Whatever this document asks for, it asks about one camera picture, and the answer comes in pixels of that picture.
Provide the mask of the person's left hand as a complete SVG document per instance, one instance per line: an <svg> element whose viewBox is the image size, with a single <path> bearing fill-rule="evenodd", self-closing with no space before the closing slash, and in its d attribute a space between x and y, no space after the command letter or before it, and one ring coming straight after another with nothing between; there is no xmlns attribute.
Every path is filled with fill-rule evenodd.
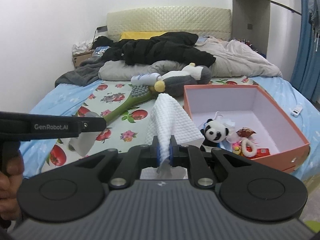
<svg viewBox="0 0 320 240"><path fill-rule="evenodd" d="M4 146L3 152L12 158L7 162L7 175L1 172L1 217L4 220L17 220L20 216L17 191L23 180L24 162L15 145Z"/></svg>

